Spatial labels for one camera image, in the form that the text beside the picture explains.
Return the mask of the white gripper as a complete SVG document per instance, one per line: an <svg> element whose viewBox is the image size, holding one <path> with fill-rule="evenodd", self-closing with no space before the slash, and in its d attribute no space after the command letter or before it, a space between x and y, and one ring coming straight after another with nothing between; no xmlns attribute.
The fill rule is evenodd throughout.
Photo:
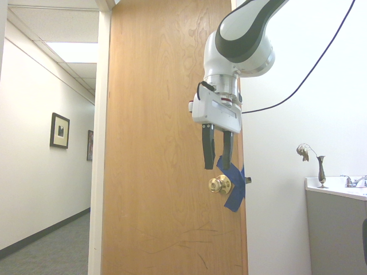
<svg viewBox="0 0 367 275"><path fill-rule="evenodd" d="M223 131L222 165L230 169L233 152L233 133L241 132L241 102L231 94L220 94L216 87L200 82L188 110L193 121L202 125L202 148L205 169L212 170L215 159L214 128Z"/></svg>

